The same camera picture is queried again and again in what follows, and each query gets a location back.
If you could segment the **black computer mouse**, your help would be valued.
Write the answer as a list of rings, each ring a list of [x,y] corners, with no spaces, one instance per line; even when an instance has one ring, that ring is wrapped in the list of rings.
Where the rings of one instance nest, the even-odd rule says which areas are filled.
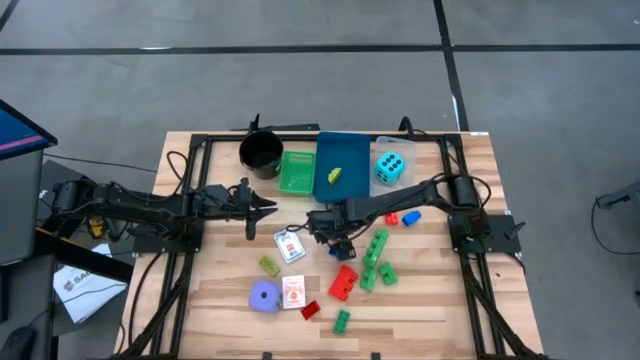
[[[35,338],[36,331],[30,327],[14,330],[0,349],[0,360],[30,360]]]

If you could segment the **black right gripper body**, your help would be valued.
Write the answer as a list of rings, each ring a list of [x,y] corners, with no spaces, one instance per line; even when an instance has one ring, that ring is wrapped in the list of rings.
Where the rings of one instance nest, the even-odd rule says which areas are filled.
[[[307,225],[311,230],[320,230],[328,241],[346,241],[356,231],[356,224],[347,222],[340,211],[312,210],[307,213]]]

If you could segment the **cyan foam die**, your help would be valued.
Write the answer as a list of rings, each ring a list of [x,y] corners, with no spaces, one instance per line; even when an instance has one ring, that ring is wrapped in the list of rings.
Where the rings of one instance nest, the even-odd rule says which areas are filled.
[[[406,168],[404,158],[395,152],[382,154],[374,164],[374,177],[384,185],[396,184]]]

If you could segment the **large red toy brick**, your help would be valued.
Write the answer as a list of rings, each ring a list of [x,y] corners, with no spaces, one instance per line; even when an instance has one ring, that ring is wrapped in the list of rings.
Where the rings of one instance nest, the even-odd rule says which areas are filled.
[[[351,267],[342,265],[329,287],[329,295],[346,302],[358,278],[359,275]]]

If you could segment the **grey equipment piece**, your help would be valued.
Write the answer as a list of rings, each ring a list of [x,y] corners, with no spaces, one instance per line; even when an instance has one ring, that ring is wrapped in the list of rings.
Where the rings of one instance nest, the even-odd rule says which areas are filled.
[[[630,201],[634,207],[640,209],[640,180],[622,189],[603,195],[596,199],[599,208],[608,209],[620,202]]]

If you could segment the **blue plastic bin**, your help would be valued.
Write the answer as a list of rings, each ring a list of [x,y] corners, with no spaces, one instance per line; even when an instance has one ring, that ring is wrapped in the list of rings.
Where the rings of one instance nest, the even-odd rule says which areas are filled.
[[[341,168],[330,185],[328,174]],[[370,138],[363,134],[321,132],[317,137],[313,196],[317,202],[333,203],[368,197],[370,191]]]

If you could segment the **green plastic basket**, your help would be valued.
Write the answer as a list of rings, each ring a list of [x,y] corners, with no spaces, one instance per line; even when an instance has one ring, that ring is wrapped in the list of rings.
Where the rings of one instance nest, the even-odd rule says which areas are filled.
[[[315,154],[285,151],[282,156],[278,189],[285,194],[310,195],[314,187]]]

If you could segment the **clear plastic bin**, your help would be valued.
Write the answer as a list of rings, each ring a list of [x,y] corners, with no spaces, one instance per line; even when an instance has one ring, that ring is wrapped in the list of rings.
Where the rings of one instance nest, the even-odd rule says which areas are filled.
[[[378,158],[386,152],[395,152],[401,155],[406,163],[406,168],[399,181],[391,186],[379,182],[373,175],[374,164]],[[380,136],[371,145],[371,172],[370,172],[370,195],[377,196],[392,191],[400,190],[414,184],[416,167],[416,144],[409,140],[404,140],[389,136]]]

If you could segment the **long green toy brick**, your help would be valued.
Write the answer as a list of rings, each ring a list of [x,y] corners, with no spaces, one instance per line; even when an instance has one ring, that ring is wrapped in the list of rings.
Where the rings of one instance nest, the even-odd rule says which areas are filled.
[[[375,235],[363,256],[363,263],[367,267],[376,266],[387,243],[388,237],[389,231],[387,229],[380,229],[375,232]]]

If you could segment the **black side desk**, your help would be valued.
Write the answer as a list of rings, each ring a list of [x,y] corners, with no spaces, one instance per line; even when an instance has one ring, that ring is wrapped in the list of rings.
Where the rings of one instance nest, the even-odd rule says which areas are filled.
[[[99,254],[36,229],[28,256],[3,267],[8,277],[0,291],[0,346],[16,332],[29,346],[22,360],[57,360],[53,294],[56,265],[69,265],[127,284],[133,266],[119,260],[119,255]]]

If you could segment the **red white playing card box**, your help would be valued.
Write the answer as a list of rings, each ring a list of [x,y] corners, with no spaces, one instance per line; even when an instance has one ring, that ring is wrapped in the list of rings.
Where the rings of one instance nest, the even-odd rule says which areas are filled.
[[[282,278],[282,307],[285,310],[306,306],[305,277],[303,275]]]

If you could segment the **purple foam die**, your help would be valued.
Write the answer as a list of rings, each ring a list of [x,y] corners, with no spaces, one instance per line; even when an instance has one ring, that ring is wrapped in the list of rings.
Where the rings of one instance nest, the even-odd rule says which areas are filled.
[[[272,281],[260,280],[249,292],[249,307],[258,312],[277,313],[280,310],[281,287]]]

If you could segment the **black round cup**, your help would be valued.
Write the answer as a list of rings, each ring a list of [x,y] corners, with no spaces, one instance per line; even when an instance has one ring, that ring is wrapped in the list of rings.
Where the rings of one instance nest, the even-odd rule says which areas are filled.
[[[263,180],[279,175],[283,153],[282,140],[270,131],[248,134],[239,147],[241,164]]]

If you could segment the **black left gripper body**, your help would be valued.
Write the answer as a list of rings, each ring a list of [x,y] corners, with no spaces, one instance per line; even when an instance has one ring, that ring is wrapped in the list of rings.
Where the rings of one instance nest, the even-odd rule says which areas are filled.
[[[236,185],[224,187],[229,217],[245,221],[245,236],[253,241],[256,236],[256,213],[253,208],[253,190],[249,187],[249,179],[243,177]]]

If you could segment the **white printed paper sheet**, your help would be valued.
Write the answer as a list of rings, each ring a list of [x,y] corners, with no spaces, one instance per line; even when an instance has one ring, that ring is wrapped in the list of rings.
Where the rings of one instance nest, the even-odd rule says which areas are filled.
[[[126,282],[69,265],[63,265],[53,276],[57,300],[74,324],[86,321],[127,287]]]

